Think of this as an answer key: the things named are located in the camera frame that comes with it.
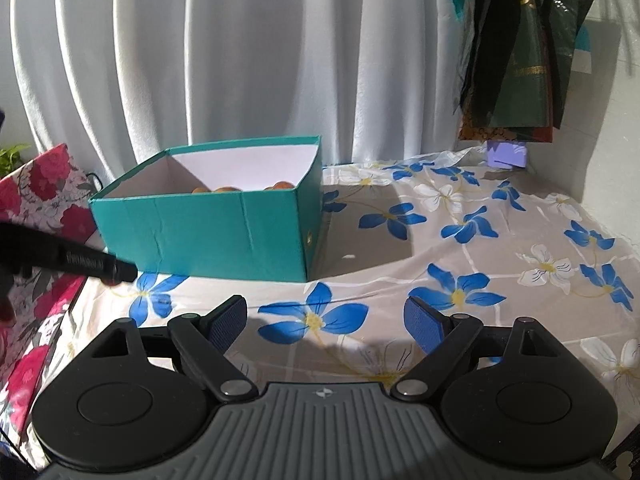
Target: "teal box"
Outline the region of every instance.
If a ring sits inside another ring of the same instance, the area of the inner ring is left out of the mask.
[[[264,190],[277,182],[294,189]],[[170,148],[90,200],[108,250],[140,270],[306,282],[322,215],[319,137]],[[232,192],[194,193],[197,187]]]

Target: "white curtain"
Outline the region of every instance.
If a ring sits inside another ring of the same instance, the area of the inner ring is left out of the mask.
[[[321,134],[329,164],[454,144],[450,0],[0,5],[8,124],[22,115],[38,150],[66,142],[107,181],[208,140]]]

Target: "floral bedsheet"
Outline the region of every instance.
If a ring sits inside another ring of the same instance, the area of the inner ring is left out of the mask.
[[[89,280],[65,316],[44,384],[113,319],[157,326],[241,294],[249,319],[228,357],[258,386],[389,386],[422,358],[402,323],[411,294],[485,324],[537,318],[614,394],[620,418],[611,445],[640,421],[640,267],[569,197],[525,172],[442,167],[436,156],[326,168],[324,190],[312,282],[144,273],[109,288]],[[34,439],[23,449],[44,464]]]

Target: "gray base plate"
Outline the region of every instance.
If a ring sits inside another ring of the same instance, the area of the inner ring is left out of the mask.
[[[376,383],[274,383],[258,400],[220,408],[189,449],[158,465],[98,475],[54,464],[40,475],[41,480],[98,478],[611,480],[614,476],[596,463],[544,474],[484,463],[453,442],[427,406],[392,400]]]

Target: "white wall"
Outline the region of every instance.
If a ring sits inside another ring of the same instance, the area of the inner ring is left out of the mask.
[[[562,129],[533,170],[640,253],[640,0],[595,0],[591,75],[572,72]]]

